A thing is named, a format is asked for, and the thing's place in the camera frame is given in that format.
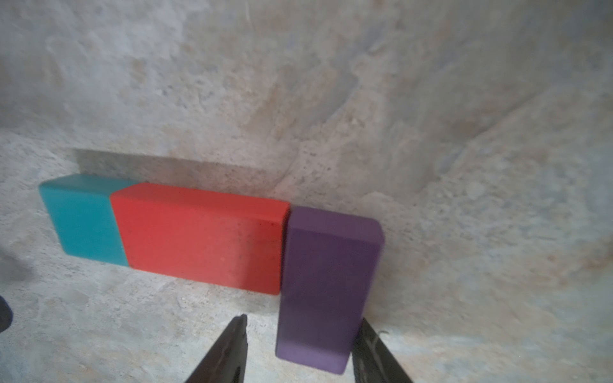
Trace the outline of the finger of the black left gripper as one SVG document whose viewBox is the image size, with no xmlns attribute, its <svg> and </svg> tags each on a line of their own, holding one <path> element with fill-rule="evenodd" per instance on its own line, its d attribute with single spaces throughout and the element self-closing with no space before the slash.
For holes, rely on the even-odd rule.
<svg viewBox="0 0 613 383">
<path fill-rule="evenodd" d="M 11 327 L 13 322 L 13 311 L 5 298 L 0 297 L 0 333 Z"/>
</svg>

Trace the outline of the dark purple block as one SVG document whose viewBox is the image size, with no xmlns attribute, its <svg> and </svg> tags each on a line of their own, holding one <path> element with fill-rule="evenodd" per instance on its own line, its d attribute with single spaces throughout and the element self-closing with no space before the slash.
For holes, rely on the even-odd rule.
<svg viewBox="0 0 613 383">
<path fill-rule="evenodd" d="M 277 357 L 344 373 L 384 242 L 378 220 L 311 207 L 292 210 Z"/>
</svg>

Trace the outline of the red block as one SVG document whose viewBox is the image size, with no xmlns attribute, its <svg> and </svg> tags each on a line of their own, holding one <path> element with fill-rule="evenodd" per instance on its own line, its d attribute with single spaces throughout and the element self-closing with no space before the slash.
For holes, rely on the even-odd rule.
<svg viewBox="0 0 613 383">
<path fill-rule="evenodd" d="M 110 201 L 131 268 L 279 294 L 288 202 L 151 183 Z"/>
</svg>

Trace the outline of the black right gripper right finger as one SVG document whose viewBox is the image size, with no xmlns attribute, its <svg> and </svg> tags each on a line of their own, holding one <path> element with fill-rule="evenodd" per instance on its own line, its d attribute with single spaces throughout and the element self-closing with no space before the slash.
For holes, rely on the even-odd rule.
<svg viewBox="0 0 613 383">
<path fill-rule="evenodd" d="M 366 319 L 351 354 L 356 383 L 413 383 Z"/>
</svg>

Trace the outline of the teal cube block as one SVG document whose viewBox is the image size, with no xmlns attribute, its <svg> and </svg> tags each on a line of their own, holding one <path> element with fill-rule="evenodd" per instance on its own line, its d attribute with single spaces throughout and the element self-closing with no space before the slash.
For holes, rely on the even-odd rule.
<svg viewBox="0 0 613 383">
<path fill-rule="evenodd" d="M 135 184 L 84 174 L 42 182 L 39 192 L 64 252 L 127 267 L 110 196 Z"/>
</svg>

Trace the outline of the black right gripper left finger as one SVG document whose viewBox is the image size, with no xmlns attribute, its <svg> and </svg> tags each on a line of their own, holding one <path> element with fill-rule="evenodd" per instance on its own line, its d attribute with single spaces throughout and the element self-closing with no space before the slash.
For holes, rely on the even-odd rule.
<svg viewBox="0 0 613 383">
<path fill-rule="evenodd" d="M 234 317 L 186 383 L 243 383 L 247 362 L 247 315 Z"/>
</svg>

